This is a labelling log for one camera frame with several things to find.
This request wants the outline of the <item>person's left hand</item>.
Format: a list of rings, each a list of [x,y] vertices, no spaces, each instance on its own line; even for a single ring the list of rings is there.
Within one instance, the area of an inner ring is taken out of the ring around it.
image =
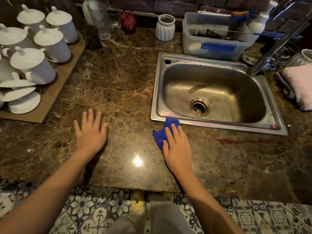
[[[102,113],[98,111],[94,113],[93,128],[88,129],[88,111],[83,112],[81,124],[79,124],[83,135],[80,139],[76,139],[77,151],[88,161],[91,160],[107,142],[107,140],[103,140],[100,135],[102,124]]]

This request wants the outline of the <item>blue cleaning cloth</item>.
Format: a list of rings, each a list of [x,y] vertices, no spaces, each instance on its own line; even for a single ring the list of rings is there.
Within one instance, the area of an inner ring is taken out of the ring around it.
[[[171,125],[175,124],[176,128],[178,128],[179,126],[181,126],[180,122],[178,119],[172,118],[172,117],[167,117],[163,126],[163,129],[161,130],[153,130],[153,137],[154,140],[156,142],[156,144],[158,145],[158,147],[160,148],[160,150],[163,152],[163,141],[165,140],[168,144],[168,137],[166,134],[166,128],[168,127],[171,134],[173,135],[173,130]]]

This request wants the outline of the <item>brown cardboard sheet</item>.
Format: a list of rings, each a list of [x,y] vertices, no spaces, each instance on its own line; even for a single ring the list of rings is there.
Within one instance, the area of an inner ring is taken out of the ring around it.
[[[30,122],[42,124],[51,112],[57,98],[62,92],[65,83],[71,76],[80,56],[85,49],[85,40],[80,32],[78,32],[79,38],[74,44],[69,45],[69,49],[72,52],[72,56],[69,62],[63,64],[52,63],[54,70],[56,71],[56,78],[52,83],[37,86],[36,91],[41,95],[41,101],[39,105],[29,113],[26,114],[14,114],[8,110],[7,106],[0,109],[0,119],[7,119],[13,121]]]

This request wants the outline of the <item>white ceramic lid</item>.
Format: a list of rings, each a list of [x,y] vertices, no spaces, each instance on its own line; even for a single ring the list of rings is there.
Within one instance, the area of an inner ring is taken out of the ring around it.
[[[34,86],[36,83],[32,81],[28,81],[26,79],[20,79],[19,74],[17,72],[12,73],[13,80],[8,80],[0,83],[0,88],[20,88],[20,87],[28,87]]]
[[[30,94],[8,102],[8,109],[14,114],[26,114],[34,110],[40,103],[41,96],[33,91]]]
[[[10,101],[14,101],[16,99],[19,99],[23,96],[26,96],[28,94],[30,94],[31,92],[33,92],[36,89],[35,86],[28,86],[28,87],[23,87],[23,88],[19,88],[17,90],[11,90],[8,91],[5,94],[2,94],[0,92],[0,101],[1,102],[10,102]]]

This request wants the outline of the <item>yellow slipper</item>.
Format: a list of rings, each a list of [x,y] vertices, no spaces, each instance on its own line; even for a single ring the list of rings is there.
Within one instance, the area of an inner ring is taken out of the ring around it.
[[[131,195],[132,215],[146,214],[145,191],[135,190]]]

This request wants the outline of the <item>stainless steel sink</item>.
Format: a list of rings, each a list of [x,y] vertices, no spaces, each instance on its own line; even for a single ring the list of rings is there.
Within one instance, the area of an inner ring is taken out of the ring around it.
[[[239,62],[158,53],[150,119],[287,136],[265,76]]]

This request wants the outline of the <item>person's grey trousers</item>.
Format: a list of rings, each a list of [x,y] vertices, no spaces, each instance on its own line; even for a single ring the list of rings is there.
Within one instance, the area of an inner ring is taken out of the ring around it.
[[[180,209],[167,198],[153,194],[150,196],[151,234],[194,234]],[[106,234],[143,234],[146,211],[136,211],[117,219]]]

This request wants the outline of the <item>group of white lidded mugs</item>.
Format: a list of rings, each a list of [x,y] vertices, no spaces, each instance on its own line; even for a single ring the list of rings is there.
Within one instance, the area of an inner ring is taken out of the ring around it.
[[[56,78],[52,63],[62,64],[71,59],[68,44],[78,39],[72,16],[52,7],[46,17],[42,11],[22,4],[18,22],[24,28],[7,27],[0,23],[2,55],[9,58],[10,67],[21,71],[35,84],[49,84]]]

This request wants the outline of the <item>round metal sink strainer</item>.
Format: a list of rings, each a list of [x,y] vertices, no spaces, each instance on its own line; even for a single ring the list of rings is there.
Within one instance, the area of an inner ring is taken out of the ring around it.
[[[254,57],[246,55],[246,54],[243,54],[241,56],[241,59],[247,65],[254,65],[257,62],[257,60],[258,60],[257,58],[254,58]]]

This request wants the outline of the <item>white ribbed vase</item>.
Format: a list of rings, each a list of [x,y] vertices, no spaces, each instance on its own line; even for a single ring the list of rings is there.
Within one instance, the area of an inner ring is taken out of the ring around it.
[[[156,25],[156,38],[167,42],[174,38],[174,32],[175,18],[168,14],[160,15]]]

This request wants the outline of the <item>white scrubbing brush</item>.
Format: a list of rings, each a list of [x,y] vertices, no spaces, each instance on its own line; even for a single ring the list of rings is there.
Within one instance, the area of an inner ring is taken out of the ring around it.
[[[218,24],[189,24],[188,30],[192,36],[223,38],[226,37],[229,27],[228,25]]]

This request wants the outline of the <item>chrome faucet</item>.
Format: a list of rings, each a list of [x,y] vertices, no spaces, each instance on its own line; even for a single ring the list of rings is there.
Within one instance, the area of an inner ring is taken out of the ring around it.
[[[283,14],[298,1],[301,0],[286,0],[277,9],[273,10],[270,13],[271,19],[276,19],[279,15]],[[286,33],[281,39],[277,41],[277,43],[271,48],[271,50],[269,50],[266,54],[260,57],[257,62],[255,62],[255,64],[249,69],[248,74],[250,76],[256,76],[267,63],[271,62],[272,57],[287,43],[287,41],[291,39],[291,37],[299,33],[299,31],[308,22],[311,16],[312,4],[310,4],[309,9],[301,17],[297,26],[290,30],[288,33]]]

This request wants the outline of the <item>colourful striped sponge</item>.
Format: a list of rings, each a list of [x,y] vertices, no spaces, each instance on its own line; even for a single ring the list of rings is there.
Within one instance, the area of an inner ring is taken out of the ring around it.
[[[231,14],[229,25],[239,25],[240,23],[246,21],[249,17],[249,11],[233,11]]]

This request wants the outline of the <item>white squeeze bottle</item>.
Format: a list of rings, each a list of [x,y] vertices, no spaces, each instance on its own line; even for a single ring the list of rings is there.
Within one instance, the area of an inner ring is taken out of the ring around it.
[[[260,35],[264,31],[266,22],[270,17],[270,12],[277,7],[277,5],[278,2],[274,0],[268,2],[267,8],[247,25],[250,33]]]

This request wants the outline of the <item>ribbed clear glass jar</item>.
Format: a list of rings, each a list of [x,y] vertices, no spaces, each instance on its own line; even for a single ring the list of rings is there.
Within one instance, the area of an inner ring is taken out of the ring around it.
[[[302,51],[296,53],[292,56],[285,64],[285,68],[287,67],[295,67],[306,64],[312,64],[312,50],[303,49]]]

